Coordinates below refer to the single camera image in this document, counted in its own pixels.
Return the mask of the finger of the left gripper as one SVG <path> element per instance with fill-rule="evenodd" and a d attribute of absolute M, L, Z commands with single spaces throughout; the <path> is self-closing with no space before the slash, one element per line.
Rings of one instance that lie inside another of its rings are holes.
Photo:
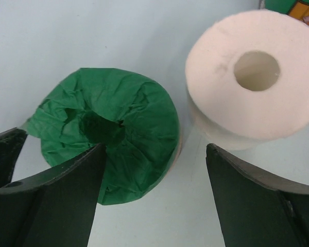
<path fill-rule="evenodd" d="M 0 188 L 11 182 L 26 138 L 27 133 L 18 128 L 0 133 Z"/>

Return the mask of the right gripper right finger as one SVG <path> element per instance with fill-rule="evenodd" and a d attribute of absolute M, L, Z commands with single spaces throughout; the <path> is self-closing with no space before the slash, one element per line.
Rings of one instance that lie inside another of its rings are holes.
<path fill-rule="evenodd" d="M 208 144 L 206 164 L 225 246 L 309 246 L 309 185 Z"/>

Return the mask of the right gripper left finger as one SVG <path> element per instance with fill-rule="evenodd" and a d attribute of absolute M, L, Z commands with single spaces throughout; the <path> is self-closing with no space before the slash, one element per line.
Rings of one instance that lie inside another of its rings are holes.
<path fill-rule="evenodd" d="M 0 188 L 0 246 L 87 246 L 105 164 L 100 144 Z"/>

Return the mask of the unwrapped white paper roll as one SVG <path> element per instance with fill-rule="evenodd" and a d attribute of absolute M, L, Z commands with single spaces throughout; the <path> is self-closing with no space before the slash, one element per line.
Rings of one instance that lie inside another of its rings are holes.
<path fill-rule="evenodd" d="M 211 143 L 243 150 L 309 124 L 309 26 L 252 10 L 216 22 L 185 64 L 194 123 Z"/>

